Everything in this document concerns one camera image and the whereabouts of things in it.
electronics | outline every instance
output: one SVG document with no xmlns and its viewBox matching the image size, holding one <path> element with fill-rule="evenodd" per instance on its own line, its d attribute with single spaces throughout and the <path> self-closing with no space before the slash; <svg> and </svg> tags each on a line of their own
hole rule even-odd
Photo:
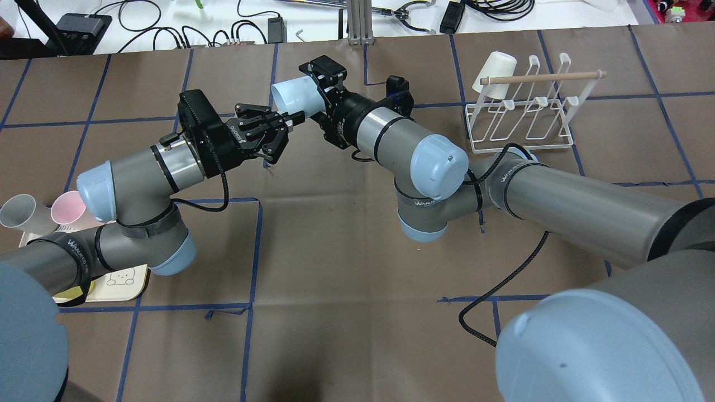
<svg viewBox="0 0 715 402">
<path fill-rule="evenodd" d="M 268 43 L 284 43 L 288 41 L 288 32 L 283 18 L 276 16 L 268 19 Z"/>
<path fill-rule="evenodd" d="M 464 3 L 450 1 L 440 23 L 440 32 L 443 34 L 456 34 L 459 24 L 462 22 L 462 15 L 464 15 Z"/>
</svg>

cup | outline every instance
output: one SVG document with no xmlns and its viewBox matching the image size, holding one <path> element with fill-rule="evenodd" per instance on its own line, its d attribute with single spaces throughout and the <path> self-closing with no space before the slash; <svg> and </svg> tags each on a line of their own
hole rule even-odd
<svg viewBox="0 0 715 402">
<path fill-rule="evenodd" d="M 19 194 L 5 202 L 0 209 L 0 225 L 41 236 L 57 229 L 50 209 L 30 194 Z"/>
<path fill-rule="evenodd" d="M 479 82 L 482 78 L 511 77 L 514 75 L 514 70 L 516 70 L 516 58 L 514 56 L 502 52 L 491 52 L 481 71 L 479 71 L 472 89 L 477 93 L 481 93 L 484 90 L 484 86 Z M 487 97 L 504 100 L 506 92 L 509 90 L 509 84 L 490 85 L 487 90 L 484 94 Z"/>
<path fill-rule="evenodd" d="M 76 230 L 89 229 L 102 224 L 92 216 L 78 191 L 68 191 L 60 195 L 52 204 L 50 215 L 58 225 Z"/>
<path fill-rule="evenodd" d="M 305 118 L 325 111 L 325 101 L 320 91 L 309 76 L 303 76 L 289 81 L 278 82 L 270 87 L 278 112 L 293 114 L 305 113 Z"/>
</svg>

light blue joint cap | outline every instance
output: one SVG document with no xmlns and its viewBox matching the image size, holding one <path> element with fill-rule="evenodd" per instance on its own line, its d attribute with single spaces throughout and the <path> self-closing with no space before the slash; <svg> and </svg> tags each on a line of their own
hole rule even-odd
<svg viewBox="0 0 715 402">
<path fill-rule="evenodd" d="M 439 134 L 423 138 L 410 161 L 410 178 L 417 191 L 433 200 L 454 194 L 469 168 L 466 152 Z"/>
<path fill-rule="evenodd" d="M 499 335 L 506 402 L 704 402 L 685 358 L 647 315 L 609 293 L 557 293 Z"/>
<path fill-rule="evenodd" d="M 429 243 L 439 240 L 439 238 L 442 237 L 442 235 L 444 235 L 447 231 L 447 225 L 445 225 L 445 227 L 439 232 L 423 232 L 422 230 L 417 230 L 405 223 L 399 212 L 398 217 L 400 218 L 400 225 L 402 226 L 403 232 L 407 235 L 407 237 L 416 242 Z"/>
<path fill-rule="evenodd" d="M 186 269 L 194 261 L 194 258 L 196 258 L 196 245 L 191 232 L 189 232 L 184 242 L 171 257 L 156 267 L 149 267 L 149 269 L 159 276 L 170 276 Z"/>
<path fill-rule="evenodd" d="M 77 176 L 77 190 L 87 209 L 98 221 L 117 220 L 114 177 L 109 161 Z"/>
</svg>

dish rack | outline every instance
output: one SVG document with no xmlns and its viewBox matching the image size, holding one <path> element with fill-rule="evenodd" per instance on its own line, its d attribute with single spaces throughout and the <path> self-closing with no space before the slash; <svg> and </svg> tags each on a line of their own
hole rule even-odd
<svg viewBox="0 0 715 402">
<path fill-rule="evenodd" d="M 504 142 L 519 142 L 526 149 L 558 149 L 573 145 L 571 128 L 568 124 L 574 118 L 591 91 L 606 72 L 571 73 L 571 58 L 566 53 L 559 55 L 561 64 L 555 74 L 539 74 L 541 61 L 535 56 L 529 56 L 529 68 L 523 76 L 517 77 L 486 77 L 481 79 L 484 89 L 479 94 L 476 103 L 467 104 L 464 108 L 465 120 L 472 152 L 475 154 L 498 152 Z M 577 97 L 569 96 L 562 99 L 561 91 L 565 83 L 586 81 L 586 86 Z M 535 86 L 539 82 L 548 82 L 549 89 L 545 96 L 535 95 Z M 491 99 L 486 96 L 490 85 L 517 84 L 510 99 Z M 526 98 L 518 100 L 519 94 L 528 90 Z M 536 122 L 546 115 L 547 129 L 537 127 Z M 510 127 L 509 119 L 516 122 Z"/>
</svg>

table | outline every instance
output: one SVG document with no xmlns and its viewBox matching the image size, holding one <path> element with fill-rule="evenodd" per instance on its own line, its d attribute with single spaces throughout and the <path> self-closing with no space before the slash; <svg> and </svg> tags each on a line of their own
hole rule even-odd
<svg viewBox="0 0 715 402">
<path fill-rule="evenodd" d="M 236 14 L 236 1 L 230 0 L 205 0 L 204 9 L 199 10 L 194 0 L 155 0 L 162 9 L 160 26 L 168 25 L 180 29 L 181 25 L 193 26 L 207 35 L 212 36 L 218 29 L 229 30 L 231 23 L 240 19 Z M 493 31 L 521 31 L 529 29 L 562 29 L 578 28 L 582 26 L 623 26 L 637 24 L 652 24 L 653 20 L 647 14 L 641 0 L 619 0 L 616 10 L 611 13 L 600 11 L 586 3 L 578 1 L 553 2 L 554 0 L 537 0 L 534 11 L 526 18 L 519 21 L 500 23 L 490 20 L 485 16 L 467 8 L 459 32 L 493 32 Z M 110 0 L 76 0 L 57 1 L 43 0 L 41 6 L 50 18 L 57 22 L 65 13 L 91 13 L 99 8 L 99 4 L 110 4 Z M 405 0 L 374 0 L 373 6 L 396 9 Z M 439 25 L 444 15 L 448 0 L 437 0 L 430 8 L 413 7 L 411 19 L 414 25 L 432 28 L 439 32 Z M 241 13 L 253 14 L 255 12 L 272 9 L 280 12 L 287 24 L 288 41 L 297 42 L 300 39 L 296 33 L 302 30 L 300 36 L 305 41 L 326 41 L 337 38 L 337 13 L 336 9 L 305 6 L 300 4 L 287 4 L 281 1 L 242 0 Z M 117 21 L 117 8 L 105 10 L 114 17 L 107 34 L 99 44 L 96 53 L 114 53 L 123 44 L 127 43 L 136 33 L 126 31 Z M 17 13 L 17 7 L 12 0 L 0 1 L 0 15 L 9 21 L 16 29 L 16 35 L 27 37 L 27 31 Z M 157 16 L 155 9 L 149 4 L 130 4 L 122 14 L 125 24 L 133 29 L 149 26 Z M 266 20 L 269 16 L 253 18 L 265 30 Z M 46 36 L 25 18 L 32 37 L 46 41 Z M 426 35 L 406 29 L 396 20 L 373 16 L 373 31 L 379 36 L 413 36 Z M 127 48 L 126 52 L 136 52 L 152 49 L 154 33 L 145 34 L 141 39 Z M 206 44 L 206 41 L 194 32 L 188 31 L 191 44 Z M 261 43 L 260 35 L 251 28 L 241 29 L 244 40 Z M 157 40 L 158 49 L 171 49 L 175 47 L 170 35 L 162 33 Z"/>
</svg>

